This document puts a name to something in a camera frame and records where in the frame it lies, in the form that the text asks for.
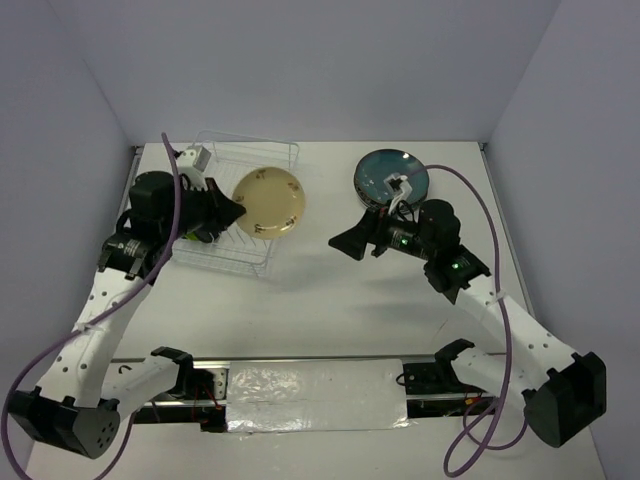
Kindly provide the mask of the blue white floral plate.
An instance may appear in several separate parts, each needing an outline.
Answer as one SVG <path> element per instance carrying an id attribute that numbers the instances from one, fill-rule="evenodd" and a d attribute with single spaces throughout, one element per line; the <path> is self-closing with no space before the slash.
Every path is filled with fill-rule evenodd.
<path id="1" fill-rule="evenodd" d="M 356 190 L 356 195 L 361 204 L 369 210 L 379 210 L 387 207 L 392 200 L 392 196 L 380 191 L 367 192 L 364 190 Z"/>

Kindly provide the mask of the cream small plate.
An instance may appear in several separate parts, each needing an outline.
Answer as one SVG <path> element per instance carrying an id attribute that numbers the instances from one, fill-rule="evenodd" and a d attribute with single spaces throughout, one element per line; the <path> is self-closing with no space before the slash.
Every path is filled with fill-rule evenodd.
<path id="1" fill-rule="evenodd" d="M 232 199 L 246 208 L 236 221 L 252 238 L 273 240 L 287 235 L 302 219 L 306 195 L 301 182 L 289 171 L 261 167 L 236 185 Z"/>

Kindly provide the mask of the dark green plate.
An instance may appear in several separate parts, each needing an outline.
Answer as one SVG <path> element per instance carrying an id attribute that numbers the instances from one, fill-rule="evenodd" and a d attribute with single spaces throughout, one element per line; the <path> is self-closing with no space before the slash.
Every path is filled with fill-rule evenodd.
<path id="1" fill-rule="evenodd" d="M 400 177 L 406 177 L 411 187 L 407 202 L 412 207 L 426 199 L 430 177 L 425 165 L 403 150 L 379 149 L 366 154 L 356 165 L 353 183 L 361 203 L 378 208 L 399 192 L 391 183 Z"/>

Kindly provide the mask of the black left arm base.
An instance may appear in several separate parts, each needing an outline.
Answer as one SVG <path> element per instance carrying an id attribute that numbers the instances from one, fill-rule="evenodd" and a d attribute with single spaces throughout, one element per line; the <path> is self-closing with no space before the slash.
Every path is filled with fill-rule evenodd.
<path id="1" fill-rule="evenodd" d="M 226 406 L 230 383 L 229 361 L 199 359 L 184 394 L 163 393 L 136 414 L 137 425 L 188 425 L 201 432 L 227 431 Z"/>

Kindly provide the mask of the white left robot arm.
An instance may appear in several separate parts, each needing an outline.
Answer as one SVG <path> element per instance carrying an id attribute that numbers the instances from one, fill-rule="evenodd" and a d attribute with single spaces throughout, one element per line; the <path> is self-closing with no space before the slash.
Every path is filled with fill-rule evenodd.
<path id="1" fill-rule="evenodd" d="M 106 374 L 133 314 L 173 242 L 193 234 L 211 243 L 246 212 L 213 178 L 139 175 L 129 207 L 102 246 L 89 298 L 51 368 L 30 391 L 10 394 L 8 412 L 35 441 L 90 459 L 102 456 L 121 421 L 155 397 L 189 398 L 201 380 L 191 354 L 166 346 L 109 382 Z"/>

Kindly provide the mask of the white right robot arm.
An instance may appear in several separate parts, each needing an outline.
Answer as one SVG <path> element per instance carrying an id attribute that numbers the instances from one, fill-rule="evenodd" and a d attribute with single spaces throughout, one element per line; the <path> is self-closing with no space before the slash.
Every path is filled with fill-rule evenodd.
<path id="1" fill-rule="evenodd" d="M 371 247 L 375 257 L 391 249 L 424 262 L 424 274 L 438 293 L 474 317 L 495 339 L 512 349 L 507 401 L 522 410 L 533 432 L 559 448 L 604 415 L 607 371 L 593 352 L 580 354 L 546 330 L 497 285 L 489 269 L 460 241 L 461 224 L 450 203 L 427 200 L 415 220 L 388 207 L 368 210 L 329 246 L 360 261 Z"/>

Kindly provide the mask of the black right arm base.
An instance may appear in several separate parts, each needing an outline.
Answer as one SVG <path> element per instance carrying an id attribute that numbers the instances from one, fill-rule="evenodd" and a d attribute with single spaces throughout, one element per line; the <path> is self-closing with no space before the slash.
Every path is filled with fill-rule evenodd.
<path id="1" fill-rule="evenodd" d="M 451 368 L 436 361 L 404 363 L 396 383 L 404 388 L 410 419 L 462 416 L 468 408 L 479 415 L 494 400 L 479 387 L 461 383 Z"/>

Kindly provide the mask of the silver foil sheet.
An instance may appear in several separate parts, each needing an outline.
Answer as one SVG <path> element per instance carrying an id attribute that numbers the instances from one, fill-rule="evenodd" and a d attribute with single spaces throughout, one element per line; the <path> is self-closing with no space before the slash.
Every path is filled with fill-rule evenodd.
<path id="1" fill-rule="evenodd" d="M 227 430 L 234 433 L 371 431 L 409 425 L 397 359 L 236 362 Z"/>

